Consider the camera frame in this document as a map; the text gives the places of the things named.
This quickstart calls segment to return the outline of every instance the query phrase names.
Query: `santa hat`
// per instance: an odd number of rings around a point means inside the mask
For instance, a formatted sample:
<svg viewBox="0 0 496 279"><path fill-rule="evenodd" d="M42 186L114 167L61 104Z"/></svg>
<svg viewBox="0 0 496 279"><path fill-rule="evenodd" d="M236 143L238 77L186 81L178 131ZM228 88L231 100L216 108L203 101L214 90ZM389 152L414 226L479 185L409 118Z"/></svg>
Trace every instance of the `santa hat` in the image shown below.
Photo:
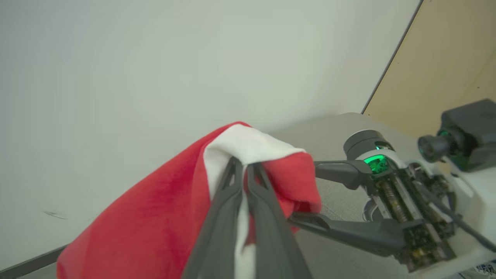
<svg viewBox="0 0 496 279"><path fill-rule="evenodd" d="M233 123L201 138L115 200L62 252L57 277L180 278L232 156L243 165L263 162L286 217L320 211L311 156ZM236 278L254 278L256 244L246 242L249 212L243 205L239 212Z"/></svg>

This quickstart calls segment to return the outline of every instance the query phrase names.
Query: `red cloth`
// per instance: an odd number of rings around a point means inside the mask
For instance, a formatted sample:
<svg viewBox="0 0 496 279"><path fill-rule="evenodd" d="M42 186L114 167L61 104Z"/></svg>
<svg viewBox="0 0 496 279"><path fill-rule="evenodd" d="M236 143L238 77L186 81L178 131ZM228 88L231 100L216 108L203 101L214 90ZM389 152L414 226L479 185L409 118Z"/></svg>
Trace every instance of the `red cloth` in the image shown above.
<svg viewBox="0 0 496 279"><path fill-rule="evenodd" d="M210 206L202 155L231 125L198 140L115 200L62 252L57 277L180 278ZM320 211L309 154L263 165L286 216Z"/></svg>

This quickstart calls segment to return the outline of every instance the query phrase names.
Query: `wooden panel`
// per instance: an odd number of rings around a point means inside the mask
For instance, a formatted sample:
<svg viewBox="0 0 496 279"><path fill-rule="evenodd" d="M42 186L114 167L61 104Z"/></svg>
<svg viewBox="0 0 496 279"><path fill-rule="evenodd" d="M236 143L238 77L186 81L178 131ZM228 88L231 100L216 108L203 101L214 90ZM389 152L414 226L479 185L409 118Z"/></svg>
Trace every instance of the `wooden panel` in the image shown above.
<svg viewBox="0 0 496 279"><path fill-rule="evenodd" d="M424 0L364 114L419 137L483 98L496 101L496 1Z"/></svg>

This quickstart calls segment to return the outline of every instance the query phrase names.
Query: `white wall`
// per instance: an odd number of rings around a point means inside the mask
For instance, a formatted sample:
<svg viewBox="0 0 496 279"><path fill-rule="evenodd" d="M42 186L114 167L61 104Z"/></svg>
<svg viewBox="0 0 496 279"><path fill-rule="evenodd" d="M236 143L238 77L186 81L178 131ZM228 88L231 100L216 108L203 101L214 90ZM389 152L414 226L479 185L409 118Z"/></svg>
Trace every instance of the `white wall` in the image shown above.
<svg viewBox="0 0 496 279"><path fill-rule="evenodd" d="M216 127L360 112L417 4L1 1L0 270Z"/></svg>

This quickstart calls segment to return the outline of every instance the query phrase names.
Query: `green led light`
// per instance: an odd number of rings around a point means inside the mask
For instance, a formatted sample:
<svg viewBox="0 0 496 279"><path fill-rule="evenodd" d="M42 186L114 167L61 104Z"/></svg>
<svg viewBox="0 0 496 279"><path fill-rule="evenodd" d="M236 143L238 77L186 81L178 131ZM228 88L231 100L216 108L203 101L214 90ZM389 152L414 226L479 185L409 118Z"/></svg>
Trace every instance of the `green led light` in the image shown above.
<svg viewBox="0 0 496 279"><path fill-rule="evenodd" d="M369 167L372 170L372 173L374 174L384 172L389 168L387 165L386 156L384 155L375 155L369 157L365 159L364 162L367 163L367 165L369 165Z"/></svg>

